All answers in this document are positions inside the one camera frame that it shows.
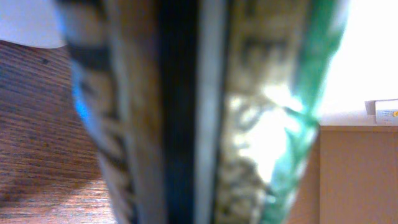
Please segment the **orange spaghetti packet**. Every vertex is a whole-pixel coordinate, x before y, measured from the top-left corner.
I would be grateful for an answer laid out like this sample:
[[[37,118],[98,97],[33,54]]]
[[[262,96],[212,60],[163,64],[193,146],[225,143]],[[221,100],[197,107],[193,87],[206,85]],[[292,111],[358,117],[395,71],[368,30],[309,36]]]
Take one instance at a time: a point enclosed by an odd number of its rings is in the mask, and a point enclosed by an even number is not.
[[[349,1],[60,0],[118,223],[285,223]]]

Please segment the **beige cabinet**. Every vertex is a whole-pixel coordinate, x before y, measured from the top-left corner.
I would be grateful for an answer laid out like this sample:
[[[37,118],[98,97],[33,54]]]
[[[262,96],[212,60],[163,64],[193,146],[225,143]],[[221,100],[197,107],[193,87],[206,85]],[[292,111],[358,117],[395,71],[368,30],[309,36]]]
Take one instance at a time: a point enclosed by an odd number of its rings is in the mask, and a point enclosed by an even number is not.
[[[397,223],[397,128],[323,126],[288,223]]]

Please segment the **white barcode scanner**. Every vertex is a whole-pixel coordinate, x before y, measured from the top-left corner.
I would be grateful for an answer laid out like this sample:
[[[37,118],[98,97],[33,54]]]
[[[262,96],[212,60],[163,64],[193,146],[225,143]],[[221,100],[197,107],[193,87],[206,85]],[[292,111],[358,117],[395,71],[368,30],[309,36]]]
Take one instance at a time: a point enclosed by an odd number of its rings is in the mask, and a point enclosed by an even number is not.
[[[40,49],[65,46],[53,0],[1,0],[1,40]]]

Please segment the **wall control panel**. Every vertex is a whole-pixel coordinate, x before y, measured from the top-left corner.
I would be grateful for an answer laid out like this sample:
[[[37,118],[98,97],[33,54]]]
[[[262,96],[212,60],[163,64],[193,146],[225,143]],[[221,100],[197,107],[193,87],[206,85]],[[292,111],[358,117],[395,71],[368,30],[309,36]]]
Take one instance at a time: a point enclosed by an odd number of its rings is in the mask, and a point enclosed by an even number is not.
[[[397,99],[365,101],[367,115],[378,126],[397,126]]]

